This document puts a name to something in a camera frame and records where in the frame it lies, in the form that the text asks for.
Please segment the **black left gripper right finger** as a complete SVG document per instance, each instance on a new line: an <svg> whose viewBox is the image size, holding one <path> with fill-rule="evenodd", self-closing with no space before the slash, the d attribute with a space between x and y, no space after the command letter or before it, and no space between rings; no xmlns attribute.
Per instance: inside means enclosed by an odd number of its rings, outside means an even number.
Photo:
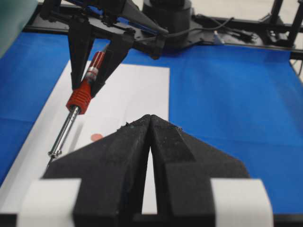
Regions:
<svg viewBox="0 0 303 227"><path fill-rule="evenodd" d="M249 178L238 159L151 116L157 209L170 220L214 220L211 178Z"/></svg>

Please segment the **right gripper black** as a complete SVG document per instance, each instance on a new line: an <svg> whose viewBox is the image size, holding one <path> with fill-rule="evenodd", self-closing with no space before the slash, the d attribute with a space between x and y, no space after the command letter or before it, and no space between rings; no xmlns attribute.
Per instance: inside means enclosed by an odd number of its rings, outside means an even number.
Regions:
<svg viewBox="0 0 303 227"><path fill-rule="evenodd" d="M94 17L106 25L114 27L118 19L126 20L130 26L143 30L153 37L152 44L135 41L134 48L158 59L164 47L168 31L148 18L131 0L70 0L69 3L81 8L80 17L72 17L69 23L68 42L71 61L72 89L79 88L84 69L94 42L93 26L87 20ZM132 35L115 35L107 46L95 82L91 86L91 96L95 97L106 80L124 60L134 43Z"/></svg>

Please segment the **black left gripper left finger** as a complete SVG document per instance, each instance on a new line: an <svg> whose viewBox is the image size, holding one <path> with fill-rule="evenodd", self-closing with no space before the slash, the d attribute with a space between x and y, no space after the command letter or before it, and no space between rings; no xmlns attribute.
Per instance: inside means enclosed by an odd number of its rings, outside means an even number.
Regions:
<svg viewBox="0 0 303 227"><path fill-rule="evenodd" d="M75 220L131 220L140 213L151 116L53 161L44 179L81 179Z"/></svg>

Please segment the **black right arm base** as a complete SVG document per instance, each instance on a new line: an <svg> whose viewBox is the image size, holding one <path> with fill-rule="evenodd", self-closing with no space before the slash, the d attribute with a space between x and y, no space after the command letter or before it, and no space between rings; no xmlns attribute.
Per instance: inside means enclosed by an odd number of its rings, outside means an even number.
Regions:
<svg viewBox="0 0 303 227"><path fill-rule="evenodd" d="M145 0L143 13L173 36L166 39L164 49L179 50L199 42L198 24L192 20L189 0Z"/></svg>

